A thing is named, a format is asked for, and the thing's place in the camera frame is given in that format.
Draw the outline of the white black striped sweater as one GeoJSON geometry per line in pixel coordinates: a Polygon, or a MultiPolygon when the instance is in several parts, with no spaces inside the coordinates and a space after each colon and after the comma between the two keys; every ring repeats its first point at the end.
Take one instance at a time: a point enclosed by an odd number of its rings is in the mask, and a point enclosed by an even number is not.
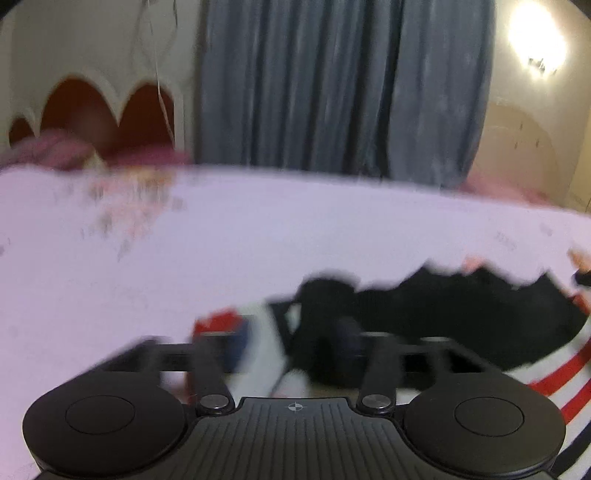
{"type": "Polygon", "coordinates": [[[450,341],[546,396],[566,423],[553,472],[590,475],[590,305],[543,274],[518,285],[478,266],[422,267],[400,284],[361,288],[342,275],[308,278],[297,293],[198,319],[192,334],[249,327],[231,392],[245,396],[351,394],[341,376],[349,333],[387,333],[415,346],[450,341]]]}

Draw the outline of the pink floral bed sheet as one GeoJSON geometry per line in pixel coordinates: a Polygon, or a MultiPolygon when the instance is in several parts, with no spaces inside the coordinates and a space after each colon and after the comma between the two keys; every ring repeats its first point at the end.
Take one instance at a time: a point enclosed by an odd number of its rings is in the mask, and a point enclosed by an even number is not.
{"type": "Polygon", "coordinates": [[[1,475],[36,475],[21,433],[39,396],[144,336],[182,340],[197,317],[293,293],[305,277],[394,283],[469,257],[568,286],[588,216],[402,184],[194,167],[144,218],[127,172],[1,175],[1,475]]]}

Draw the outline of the pink pillow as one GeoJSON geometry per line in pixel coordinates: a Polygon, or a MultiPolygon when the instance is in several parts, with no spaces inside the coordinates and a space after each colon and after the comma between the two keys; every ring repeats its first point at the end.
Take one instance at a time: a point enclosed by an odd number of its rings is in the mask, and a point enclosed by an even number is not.
{"type": "Polygon", "coordinates": [[[1,153],[1,168],[36,165],[71,171],[124,167],[168,167],[190,165],[186,152],[169,146],[146,146],[101,157],[90,143],[61,130],[49,130],[39,137],[30,136],[1,153]]]}

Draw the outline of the white red scalloped headboard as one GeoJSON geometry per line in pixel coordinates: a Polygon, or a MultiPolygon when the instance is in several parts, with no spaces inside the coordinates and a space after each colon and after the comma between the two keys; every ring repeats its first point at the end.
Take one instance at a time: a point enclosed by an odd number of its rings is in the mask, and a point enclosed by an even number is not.
{"type": "Polygon", "coordinates": [[[43,88],[40,97],[14,98],[6,140],[14,146],[52,130],[92,144],[103,159],[149,147],[183,150],[182,94],[155,76],[119,92],[97,70],[72,72],[43,88]]]}

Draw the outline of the cream arched cabinet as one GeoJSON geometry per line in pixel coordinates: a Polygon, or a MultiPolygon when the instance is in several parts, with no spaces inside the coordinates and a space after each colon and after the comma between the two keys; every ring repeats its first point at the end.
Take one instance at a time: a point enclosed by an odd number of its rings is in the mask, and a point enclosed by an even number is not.
{"type": "Polygon", "coordinates": [[[464,188],[502,201],[560,205],[560,168],[548,133],[520,108],[490,102],[464,188]]]}

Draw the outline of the grey blue curtain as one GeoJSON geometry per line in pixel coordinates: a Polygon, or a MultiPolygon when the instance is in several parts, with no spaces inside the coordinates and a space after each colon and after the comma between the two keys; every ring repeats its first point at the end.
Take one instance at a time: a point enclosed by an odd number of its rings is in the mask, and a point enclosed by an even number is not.
{"type": "Polygon", "coordinates": [[[202,161],[453,188],[489,97],[491,1],[211,1],[202,161]]]}

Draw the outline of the wall lamp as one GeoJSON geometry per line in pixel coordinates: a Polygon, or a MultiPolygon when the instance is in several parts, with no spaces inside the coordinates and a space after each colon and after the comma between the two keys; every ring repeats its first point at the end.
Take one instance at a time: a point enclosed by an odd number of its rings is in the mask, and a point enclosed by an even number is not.
{"type": "Polygon", "coordinates": [[[551,12],[538,1],[519,1],[507,38],[520,63],[535,76],[554,76],[568,56],[567,41],[551,12]]]}

